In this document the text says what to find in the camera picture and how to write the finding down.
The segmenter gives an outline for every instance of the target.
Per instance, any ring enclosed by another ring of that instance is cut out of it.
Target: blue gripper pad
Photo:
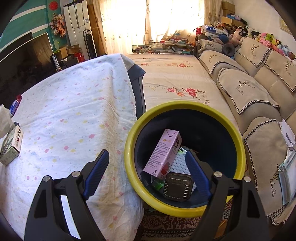
[[[186,162],[186,165],[190,171],[190,174],[196,184],[196,188],[202,196],[205,196],[209,199],[212,196],[212,193],[210,191],[211,190],[211,181],[207,177],[208,175],[206,175],[204,173],[204,171],[201,168],[201,166],[199,165],[197,159],[198,159],[198,157],[195,155],[195,153],[193,151],[188,150],[186,152],[185,162]]]
[[[85,180],[85,187],[82,195],[86,200],[96,192],[108,164],[109,152],[105,150]]]

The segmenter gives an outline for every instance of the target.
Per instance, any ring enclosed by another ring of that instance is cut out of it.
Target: sofa
[[[296,133],[296,66],[273,49],[241,38],[233,58],[222,45],[196,42],[195,56],[225,97],[242,135],[246,173],[255,183],[267,218],[285,223],[296,201],[283,205],[277,165],[286,158],[287,145],[278,121]]]

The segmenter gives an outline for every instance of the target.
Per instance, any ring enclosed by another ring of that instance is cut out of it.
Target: metal screw
[[[43,177],[43,181],[44,182],[48,182],[50,180],[50,176],[45,176],[45,177]]]
[[[248,182],[248,183],[249,183],[249,182],[251,181],[251,178],[250,178],[250,177],[248,177],[248,176],[245,176],[245,177],[244,177],[244,180],[245,180],[246,182]]]
[[[222,177],[223,174],[221,172],[214,172],[215,177]]]
[[[80,175],[79,171],[72,172],[72,177],[79,177],[79,175]]]

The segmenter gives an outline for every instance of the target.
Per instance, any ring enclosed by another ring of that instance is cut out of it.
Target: trash bin
[[[144,113],[129,132],[124,161],[137,194],[162,213],[184,218],[201,216],[207,200],[197,189],[185,202],[171,201],[153,189],[151,175],[143,171],[164,129],[179,131],[182,145],[197,151],[199,159],[209,163],[214,171],[235,179],[242,179],[245,169],[242,136],[224,115],[191,101],[158,105]]]

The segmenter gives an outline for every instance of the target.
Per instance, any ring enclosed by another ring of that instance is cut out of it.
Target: patterned carpet
[[[216,237],[223,234],[232,202],[225,205],[220,227]],[[138,229],[141,241],[188,241],[201,217],[177,218],[168,216],[158,211],[149,211],[149,206],[144,205],[144,217]]]

